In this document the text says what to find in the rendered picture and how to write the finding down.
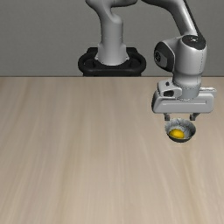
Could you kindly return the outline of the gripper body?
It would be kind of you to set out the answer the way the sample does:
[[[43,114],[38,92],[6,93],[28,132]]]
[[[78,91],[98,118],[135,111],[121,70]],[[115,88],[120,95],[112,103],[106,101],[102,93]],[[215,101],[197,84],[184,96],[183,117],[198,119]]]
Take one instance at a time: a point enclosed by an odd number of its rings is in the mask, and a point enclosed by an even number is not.
[[[172,78],[161,80],[152,98],[152,111],[158,114],[201,114],[213,111],[214,98],[217,95],[215,88],[201,87],[199,94],[193,99],[184,99],[185,93],[183,88],[174,85]]]

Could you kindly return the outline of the grey bowl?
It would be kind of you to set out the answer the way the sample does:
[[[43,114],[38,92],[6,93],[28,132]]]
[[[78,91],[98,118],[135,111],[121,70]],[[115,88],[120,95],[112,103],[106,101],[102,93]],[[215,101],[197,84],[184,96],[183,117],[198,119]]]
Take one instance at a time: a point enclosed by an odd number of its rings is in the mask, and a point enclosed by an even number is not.
[[[189,141],[196,133],[196,128],[193,123],[183,118],[172,118],[165,124],[164,129],[167,136],[176,143],[185,143]],[[169,132],[173,129],[182,130],[185,134],[185,137],[183,139],[179,139],[170,136]]]

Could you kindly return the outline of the yellow lemon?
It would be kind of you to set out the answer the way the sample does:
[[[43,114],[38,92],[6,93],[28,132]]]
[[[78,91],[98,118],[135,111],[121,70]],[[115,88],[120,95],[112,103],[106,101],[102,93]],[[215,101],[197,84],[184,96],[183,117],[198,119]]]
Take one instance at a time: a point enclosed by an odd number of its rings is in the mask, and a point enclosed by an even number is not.
[[[169,135],[174,138],[183,139],[185,137],[184,132],[181,129],[172,129]]]

